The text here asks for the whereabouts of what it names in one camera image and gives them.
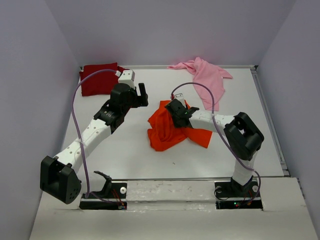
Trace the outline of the orange t-shirt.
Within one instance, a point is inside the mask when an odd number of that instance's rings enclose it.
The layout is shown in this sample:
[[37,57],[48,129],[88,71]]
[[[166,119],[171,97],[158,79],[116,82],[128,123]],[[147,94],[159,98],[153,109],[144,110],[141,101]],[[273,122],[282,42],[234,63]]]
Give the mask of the orange t-shirt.
[[148,119],[150,128],[147,130],[147,135],[151,148],[157,152],[163,152],[185,139],[207,148],[211,141],[212,132],[188,127],[176,128],[170,113],[165,108],[169,102],[169,100],[161,100],[158,109]]

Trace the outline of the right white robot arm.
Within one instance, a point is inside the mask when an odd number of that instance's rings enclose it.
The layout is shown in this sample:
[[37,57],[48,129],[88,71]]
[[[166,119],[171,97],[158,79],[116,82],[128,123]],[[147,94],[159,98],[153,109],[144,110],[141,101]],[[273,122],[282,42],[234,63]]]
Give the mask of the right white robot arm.
[[253,182],[254,162],[265,140],[264,135],[244,112],[237,115],[216,115],[212,112],[187,107],[177,99],[171,100],[165,109],[169,112],[175,128],[206,130],[217,133],[227,149],[235,157],[234,171],[230,181],[215,185],[216,198],[253,198],[260,187]]

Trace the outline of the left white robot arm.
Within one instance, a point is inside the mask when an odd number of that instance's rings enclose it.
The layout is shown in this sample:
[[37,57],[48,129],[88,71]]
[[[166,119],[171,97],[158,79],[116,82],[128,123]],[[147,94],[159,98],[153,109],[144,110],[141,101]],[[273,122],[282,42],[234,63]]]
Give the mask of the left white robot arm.
[[83,158],[110,137],[124,122],[130,109],[148,106],[144,83],[131,87],[117,83],[110,98],[93,116],[83,132],[55,157],[46,156],[40,164],[40,189],[65,204],[71,204],[80,194],[82,183],[77,173],[85,168]]

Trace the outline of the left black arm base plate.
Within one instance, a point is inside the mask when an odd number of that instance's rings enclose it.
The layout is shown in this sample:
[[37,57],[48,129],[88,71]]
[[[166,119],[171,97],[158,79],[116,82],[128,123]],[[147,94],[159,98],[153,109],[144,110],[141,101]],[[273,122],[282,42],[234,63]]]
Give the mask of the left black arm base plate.
[[80,198],[79,208],[81,210],[126,210],[127,185],[127,182],[124,181],[105,183],[100,191],[90,193],[88,198],[83,194]]

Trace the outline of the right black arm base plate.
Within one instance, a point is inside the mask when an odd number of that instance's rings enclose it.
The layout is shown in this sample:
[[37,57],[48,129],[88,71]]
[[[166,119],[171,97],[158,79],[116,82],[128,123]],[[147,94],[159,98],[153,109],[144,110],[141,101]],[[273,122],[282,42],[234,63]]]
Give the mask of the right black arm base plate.
[[231,183],[218,181],[214,183],[214,196],[216,198],[217,210],[262,210],[263,204],[260,193],[256,195],[258,183],[253,181],[244,192],[235,192],[231,188]]

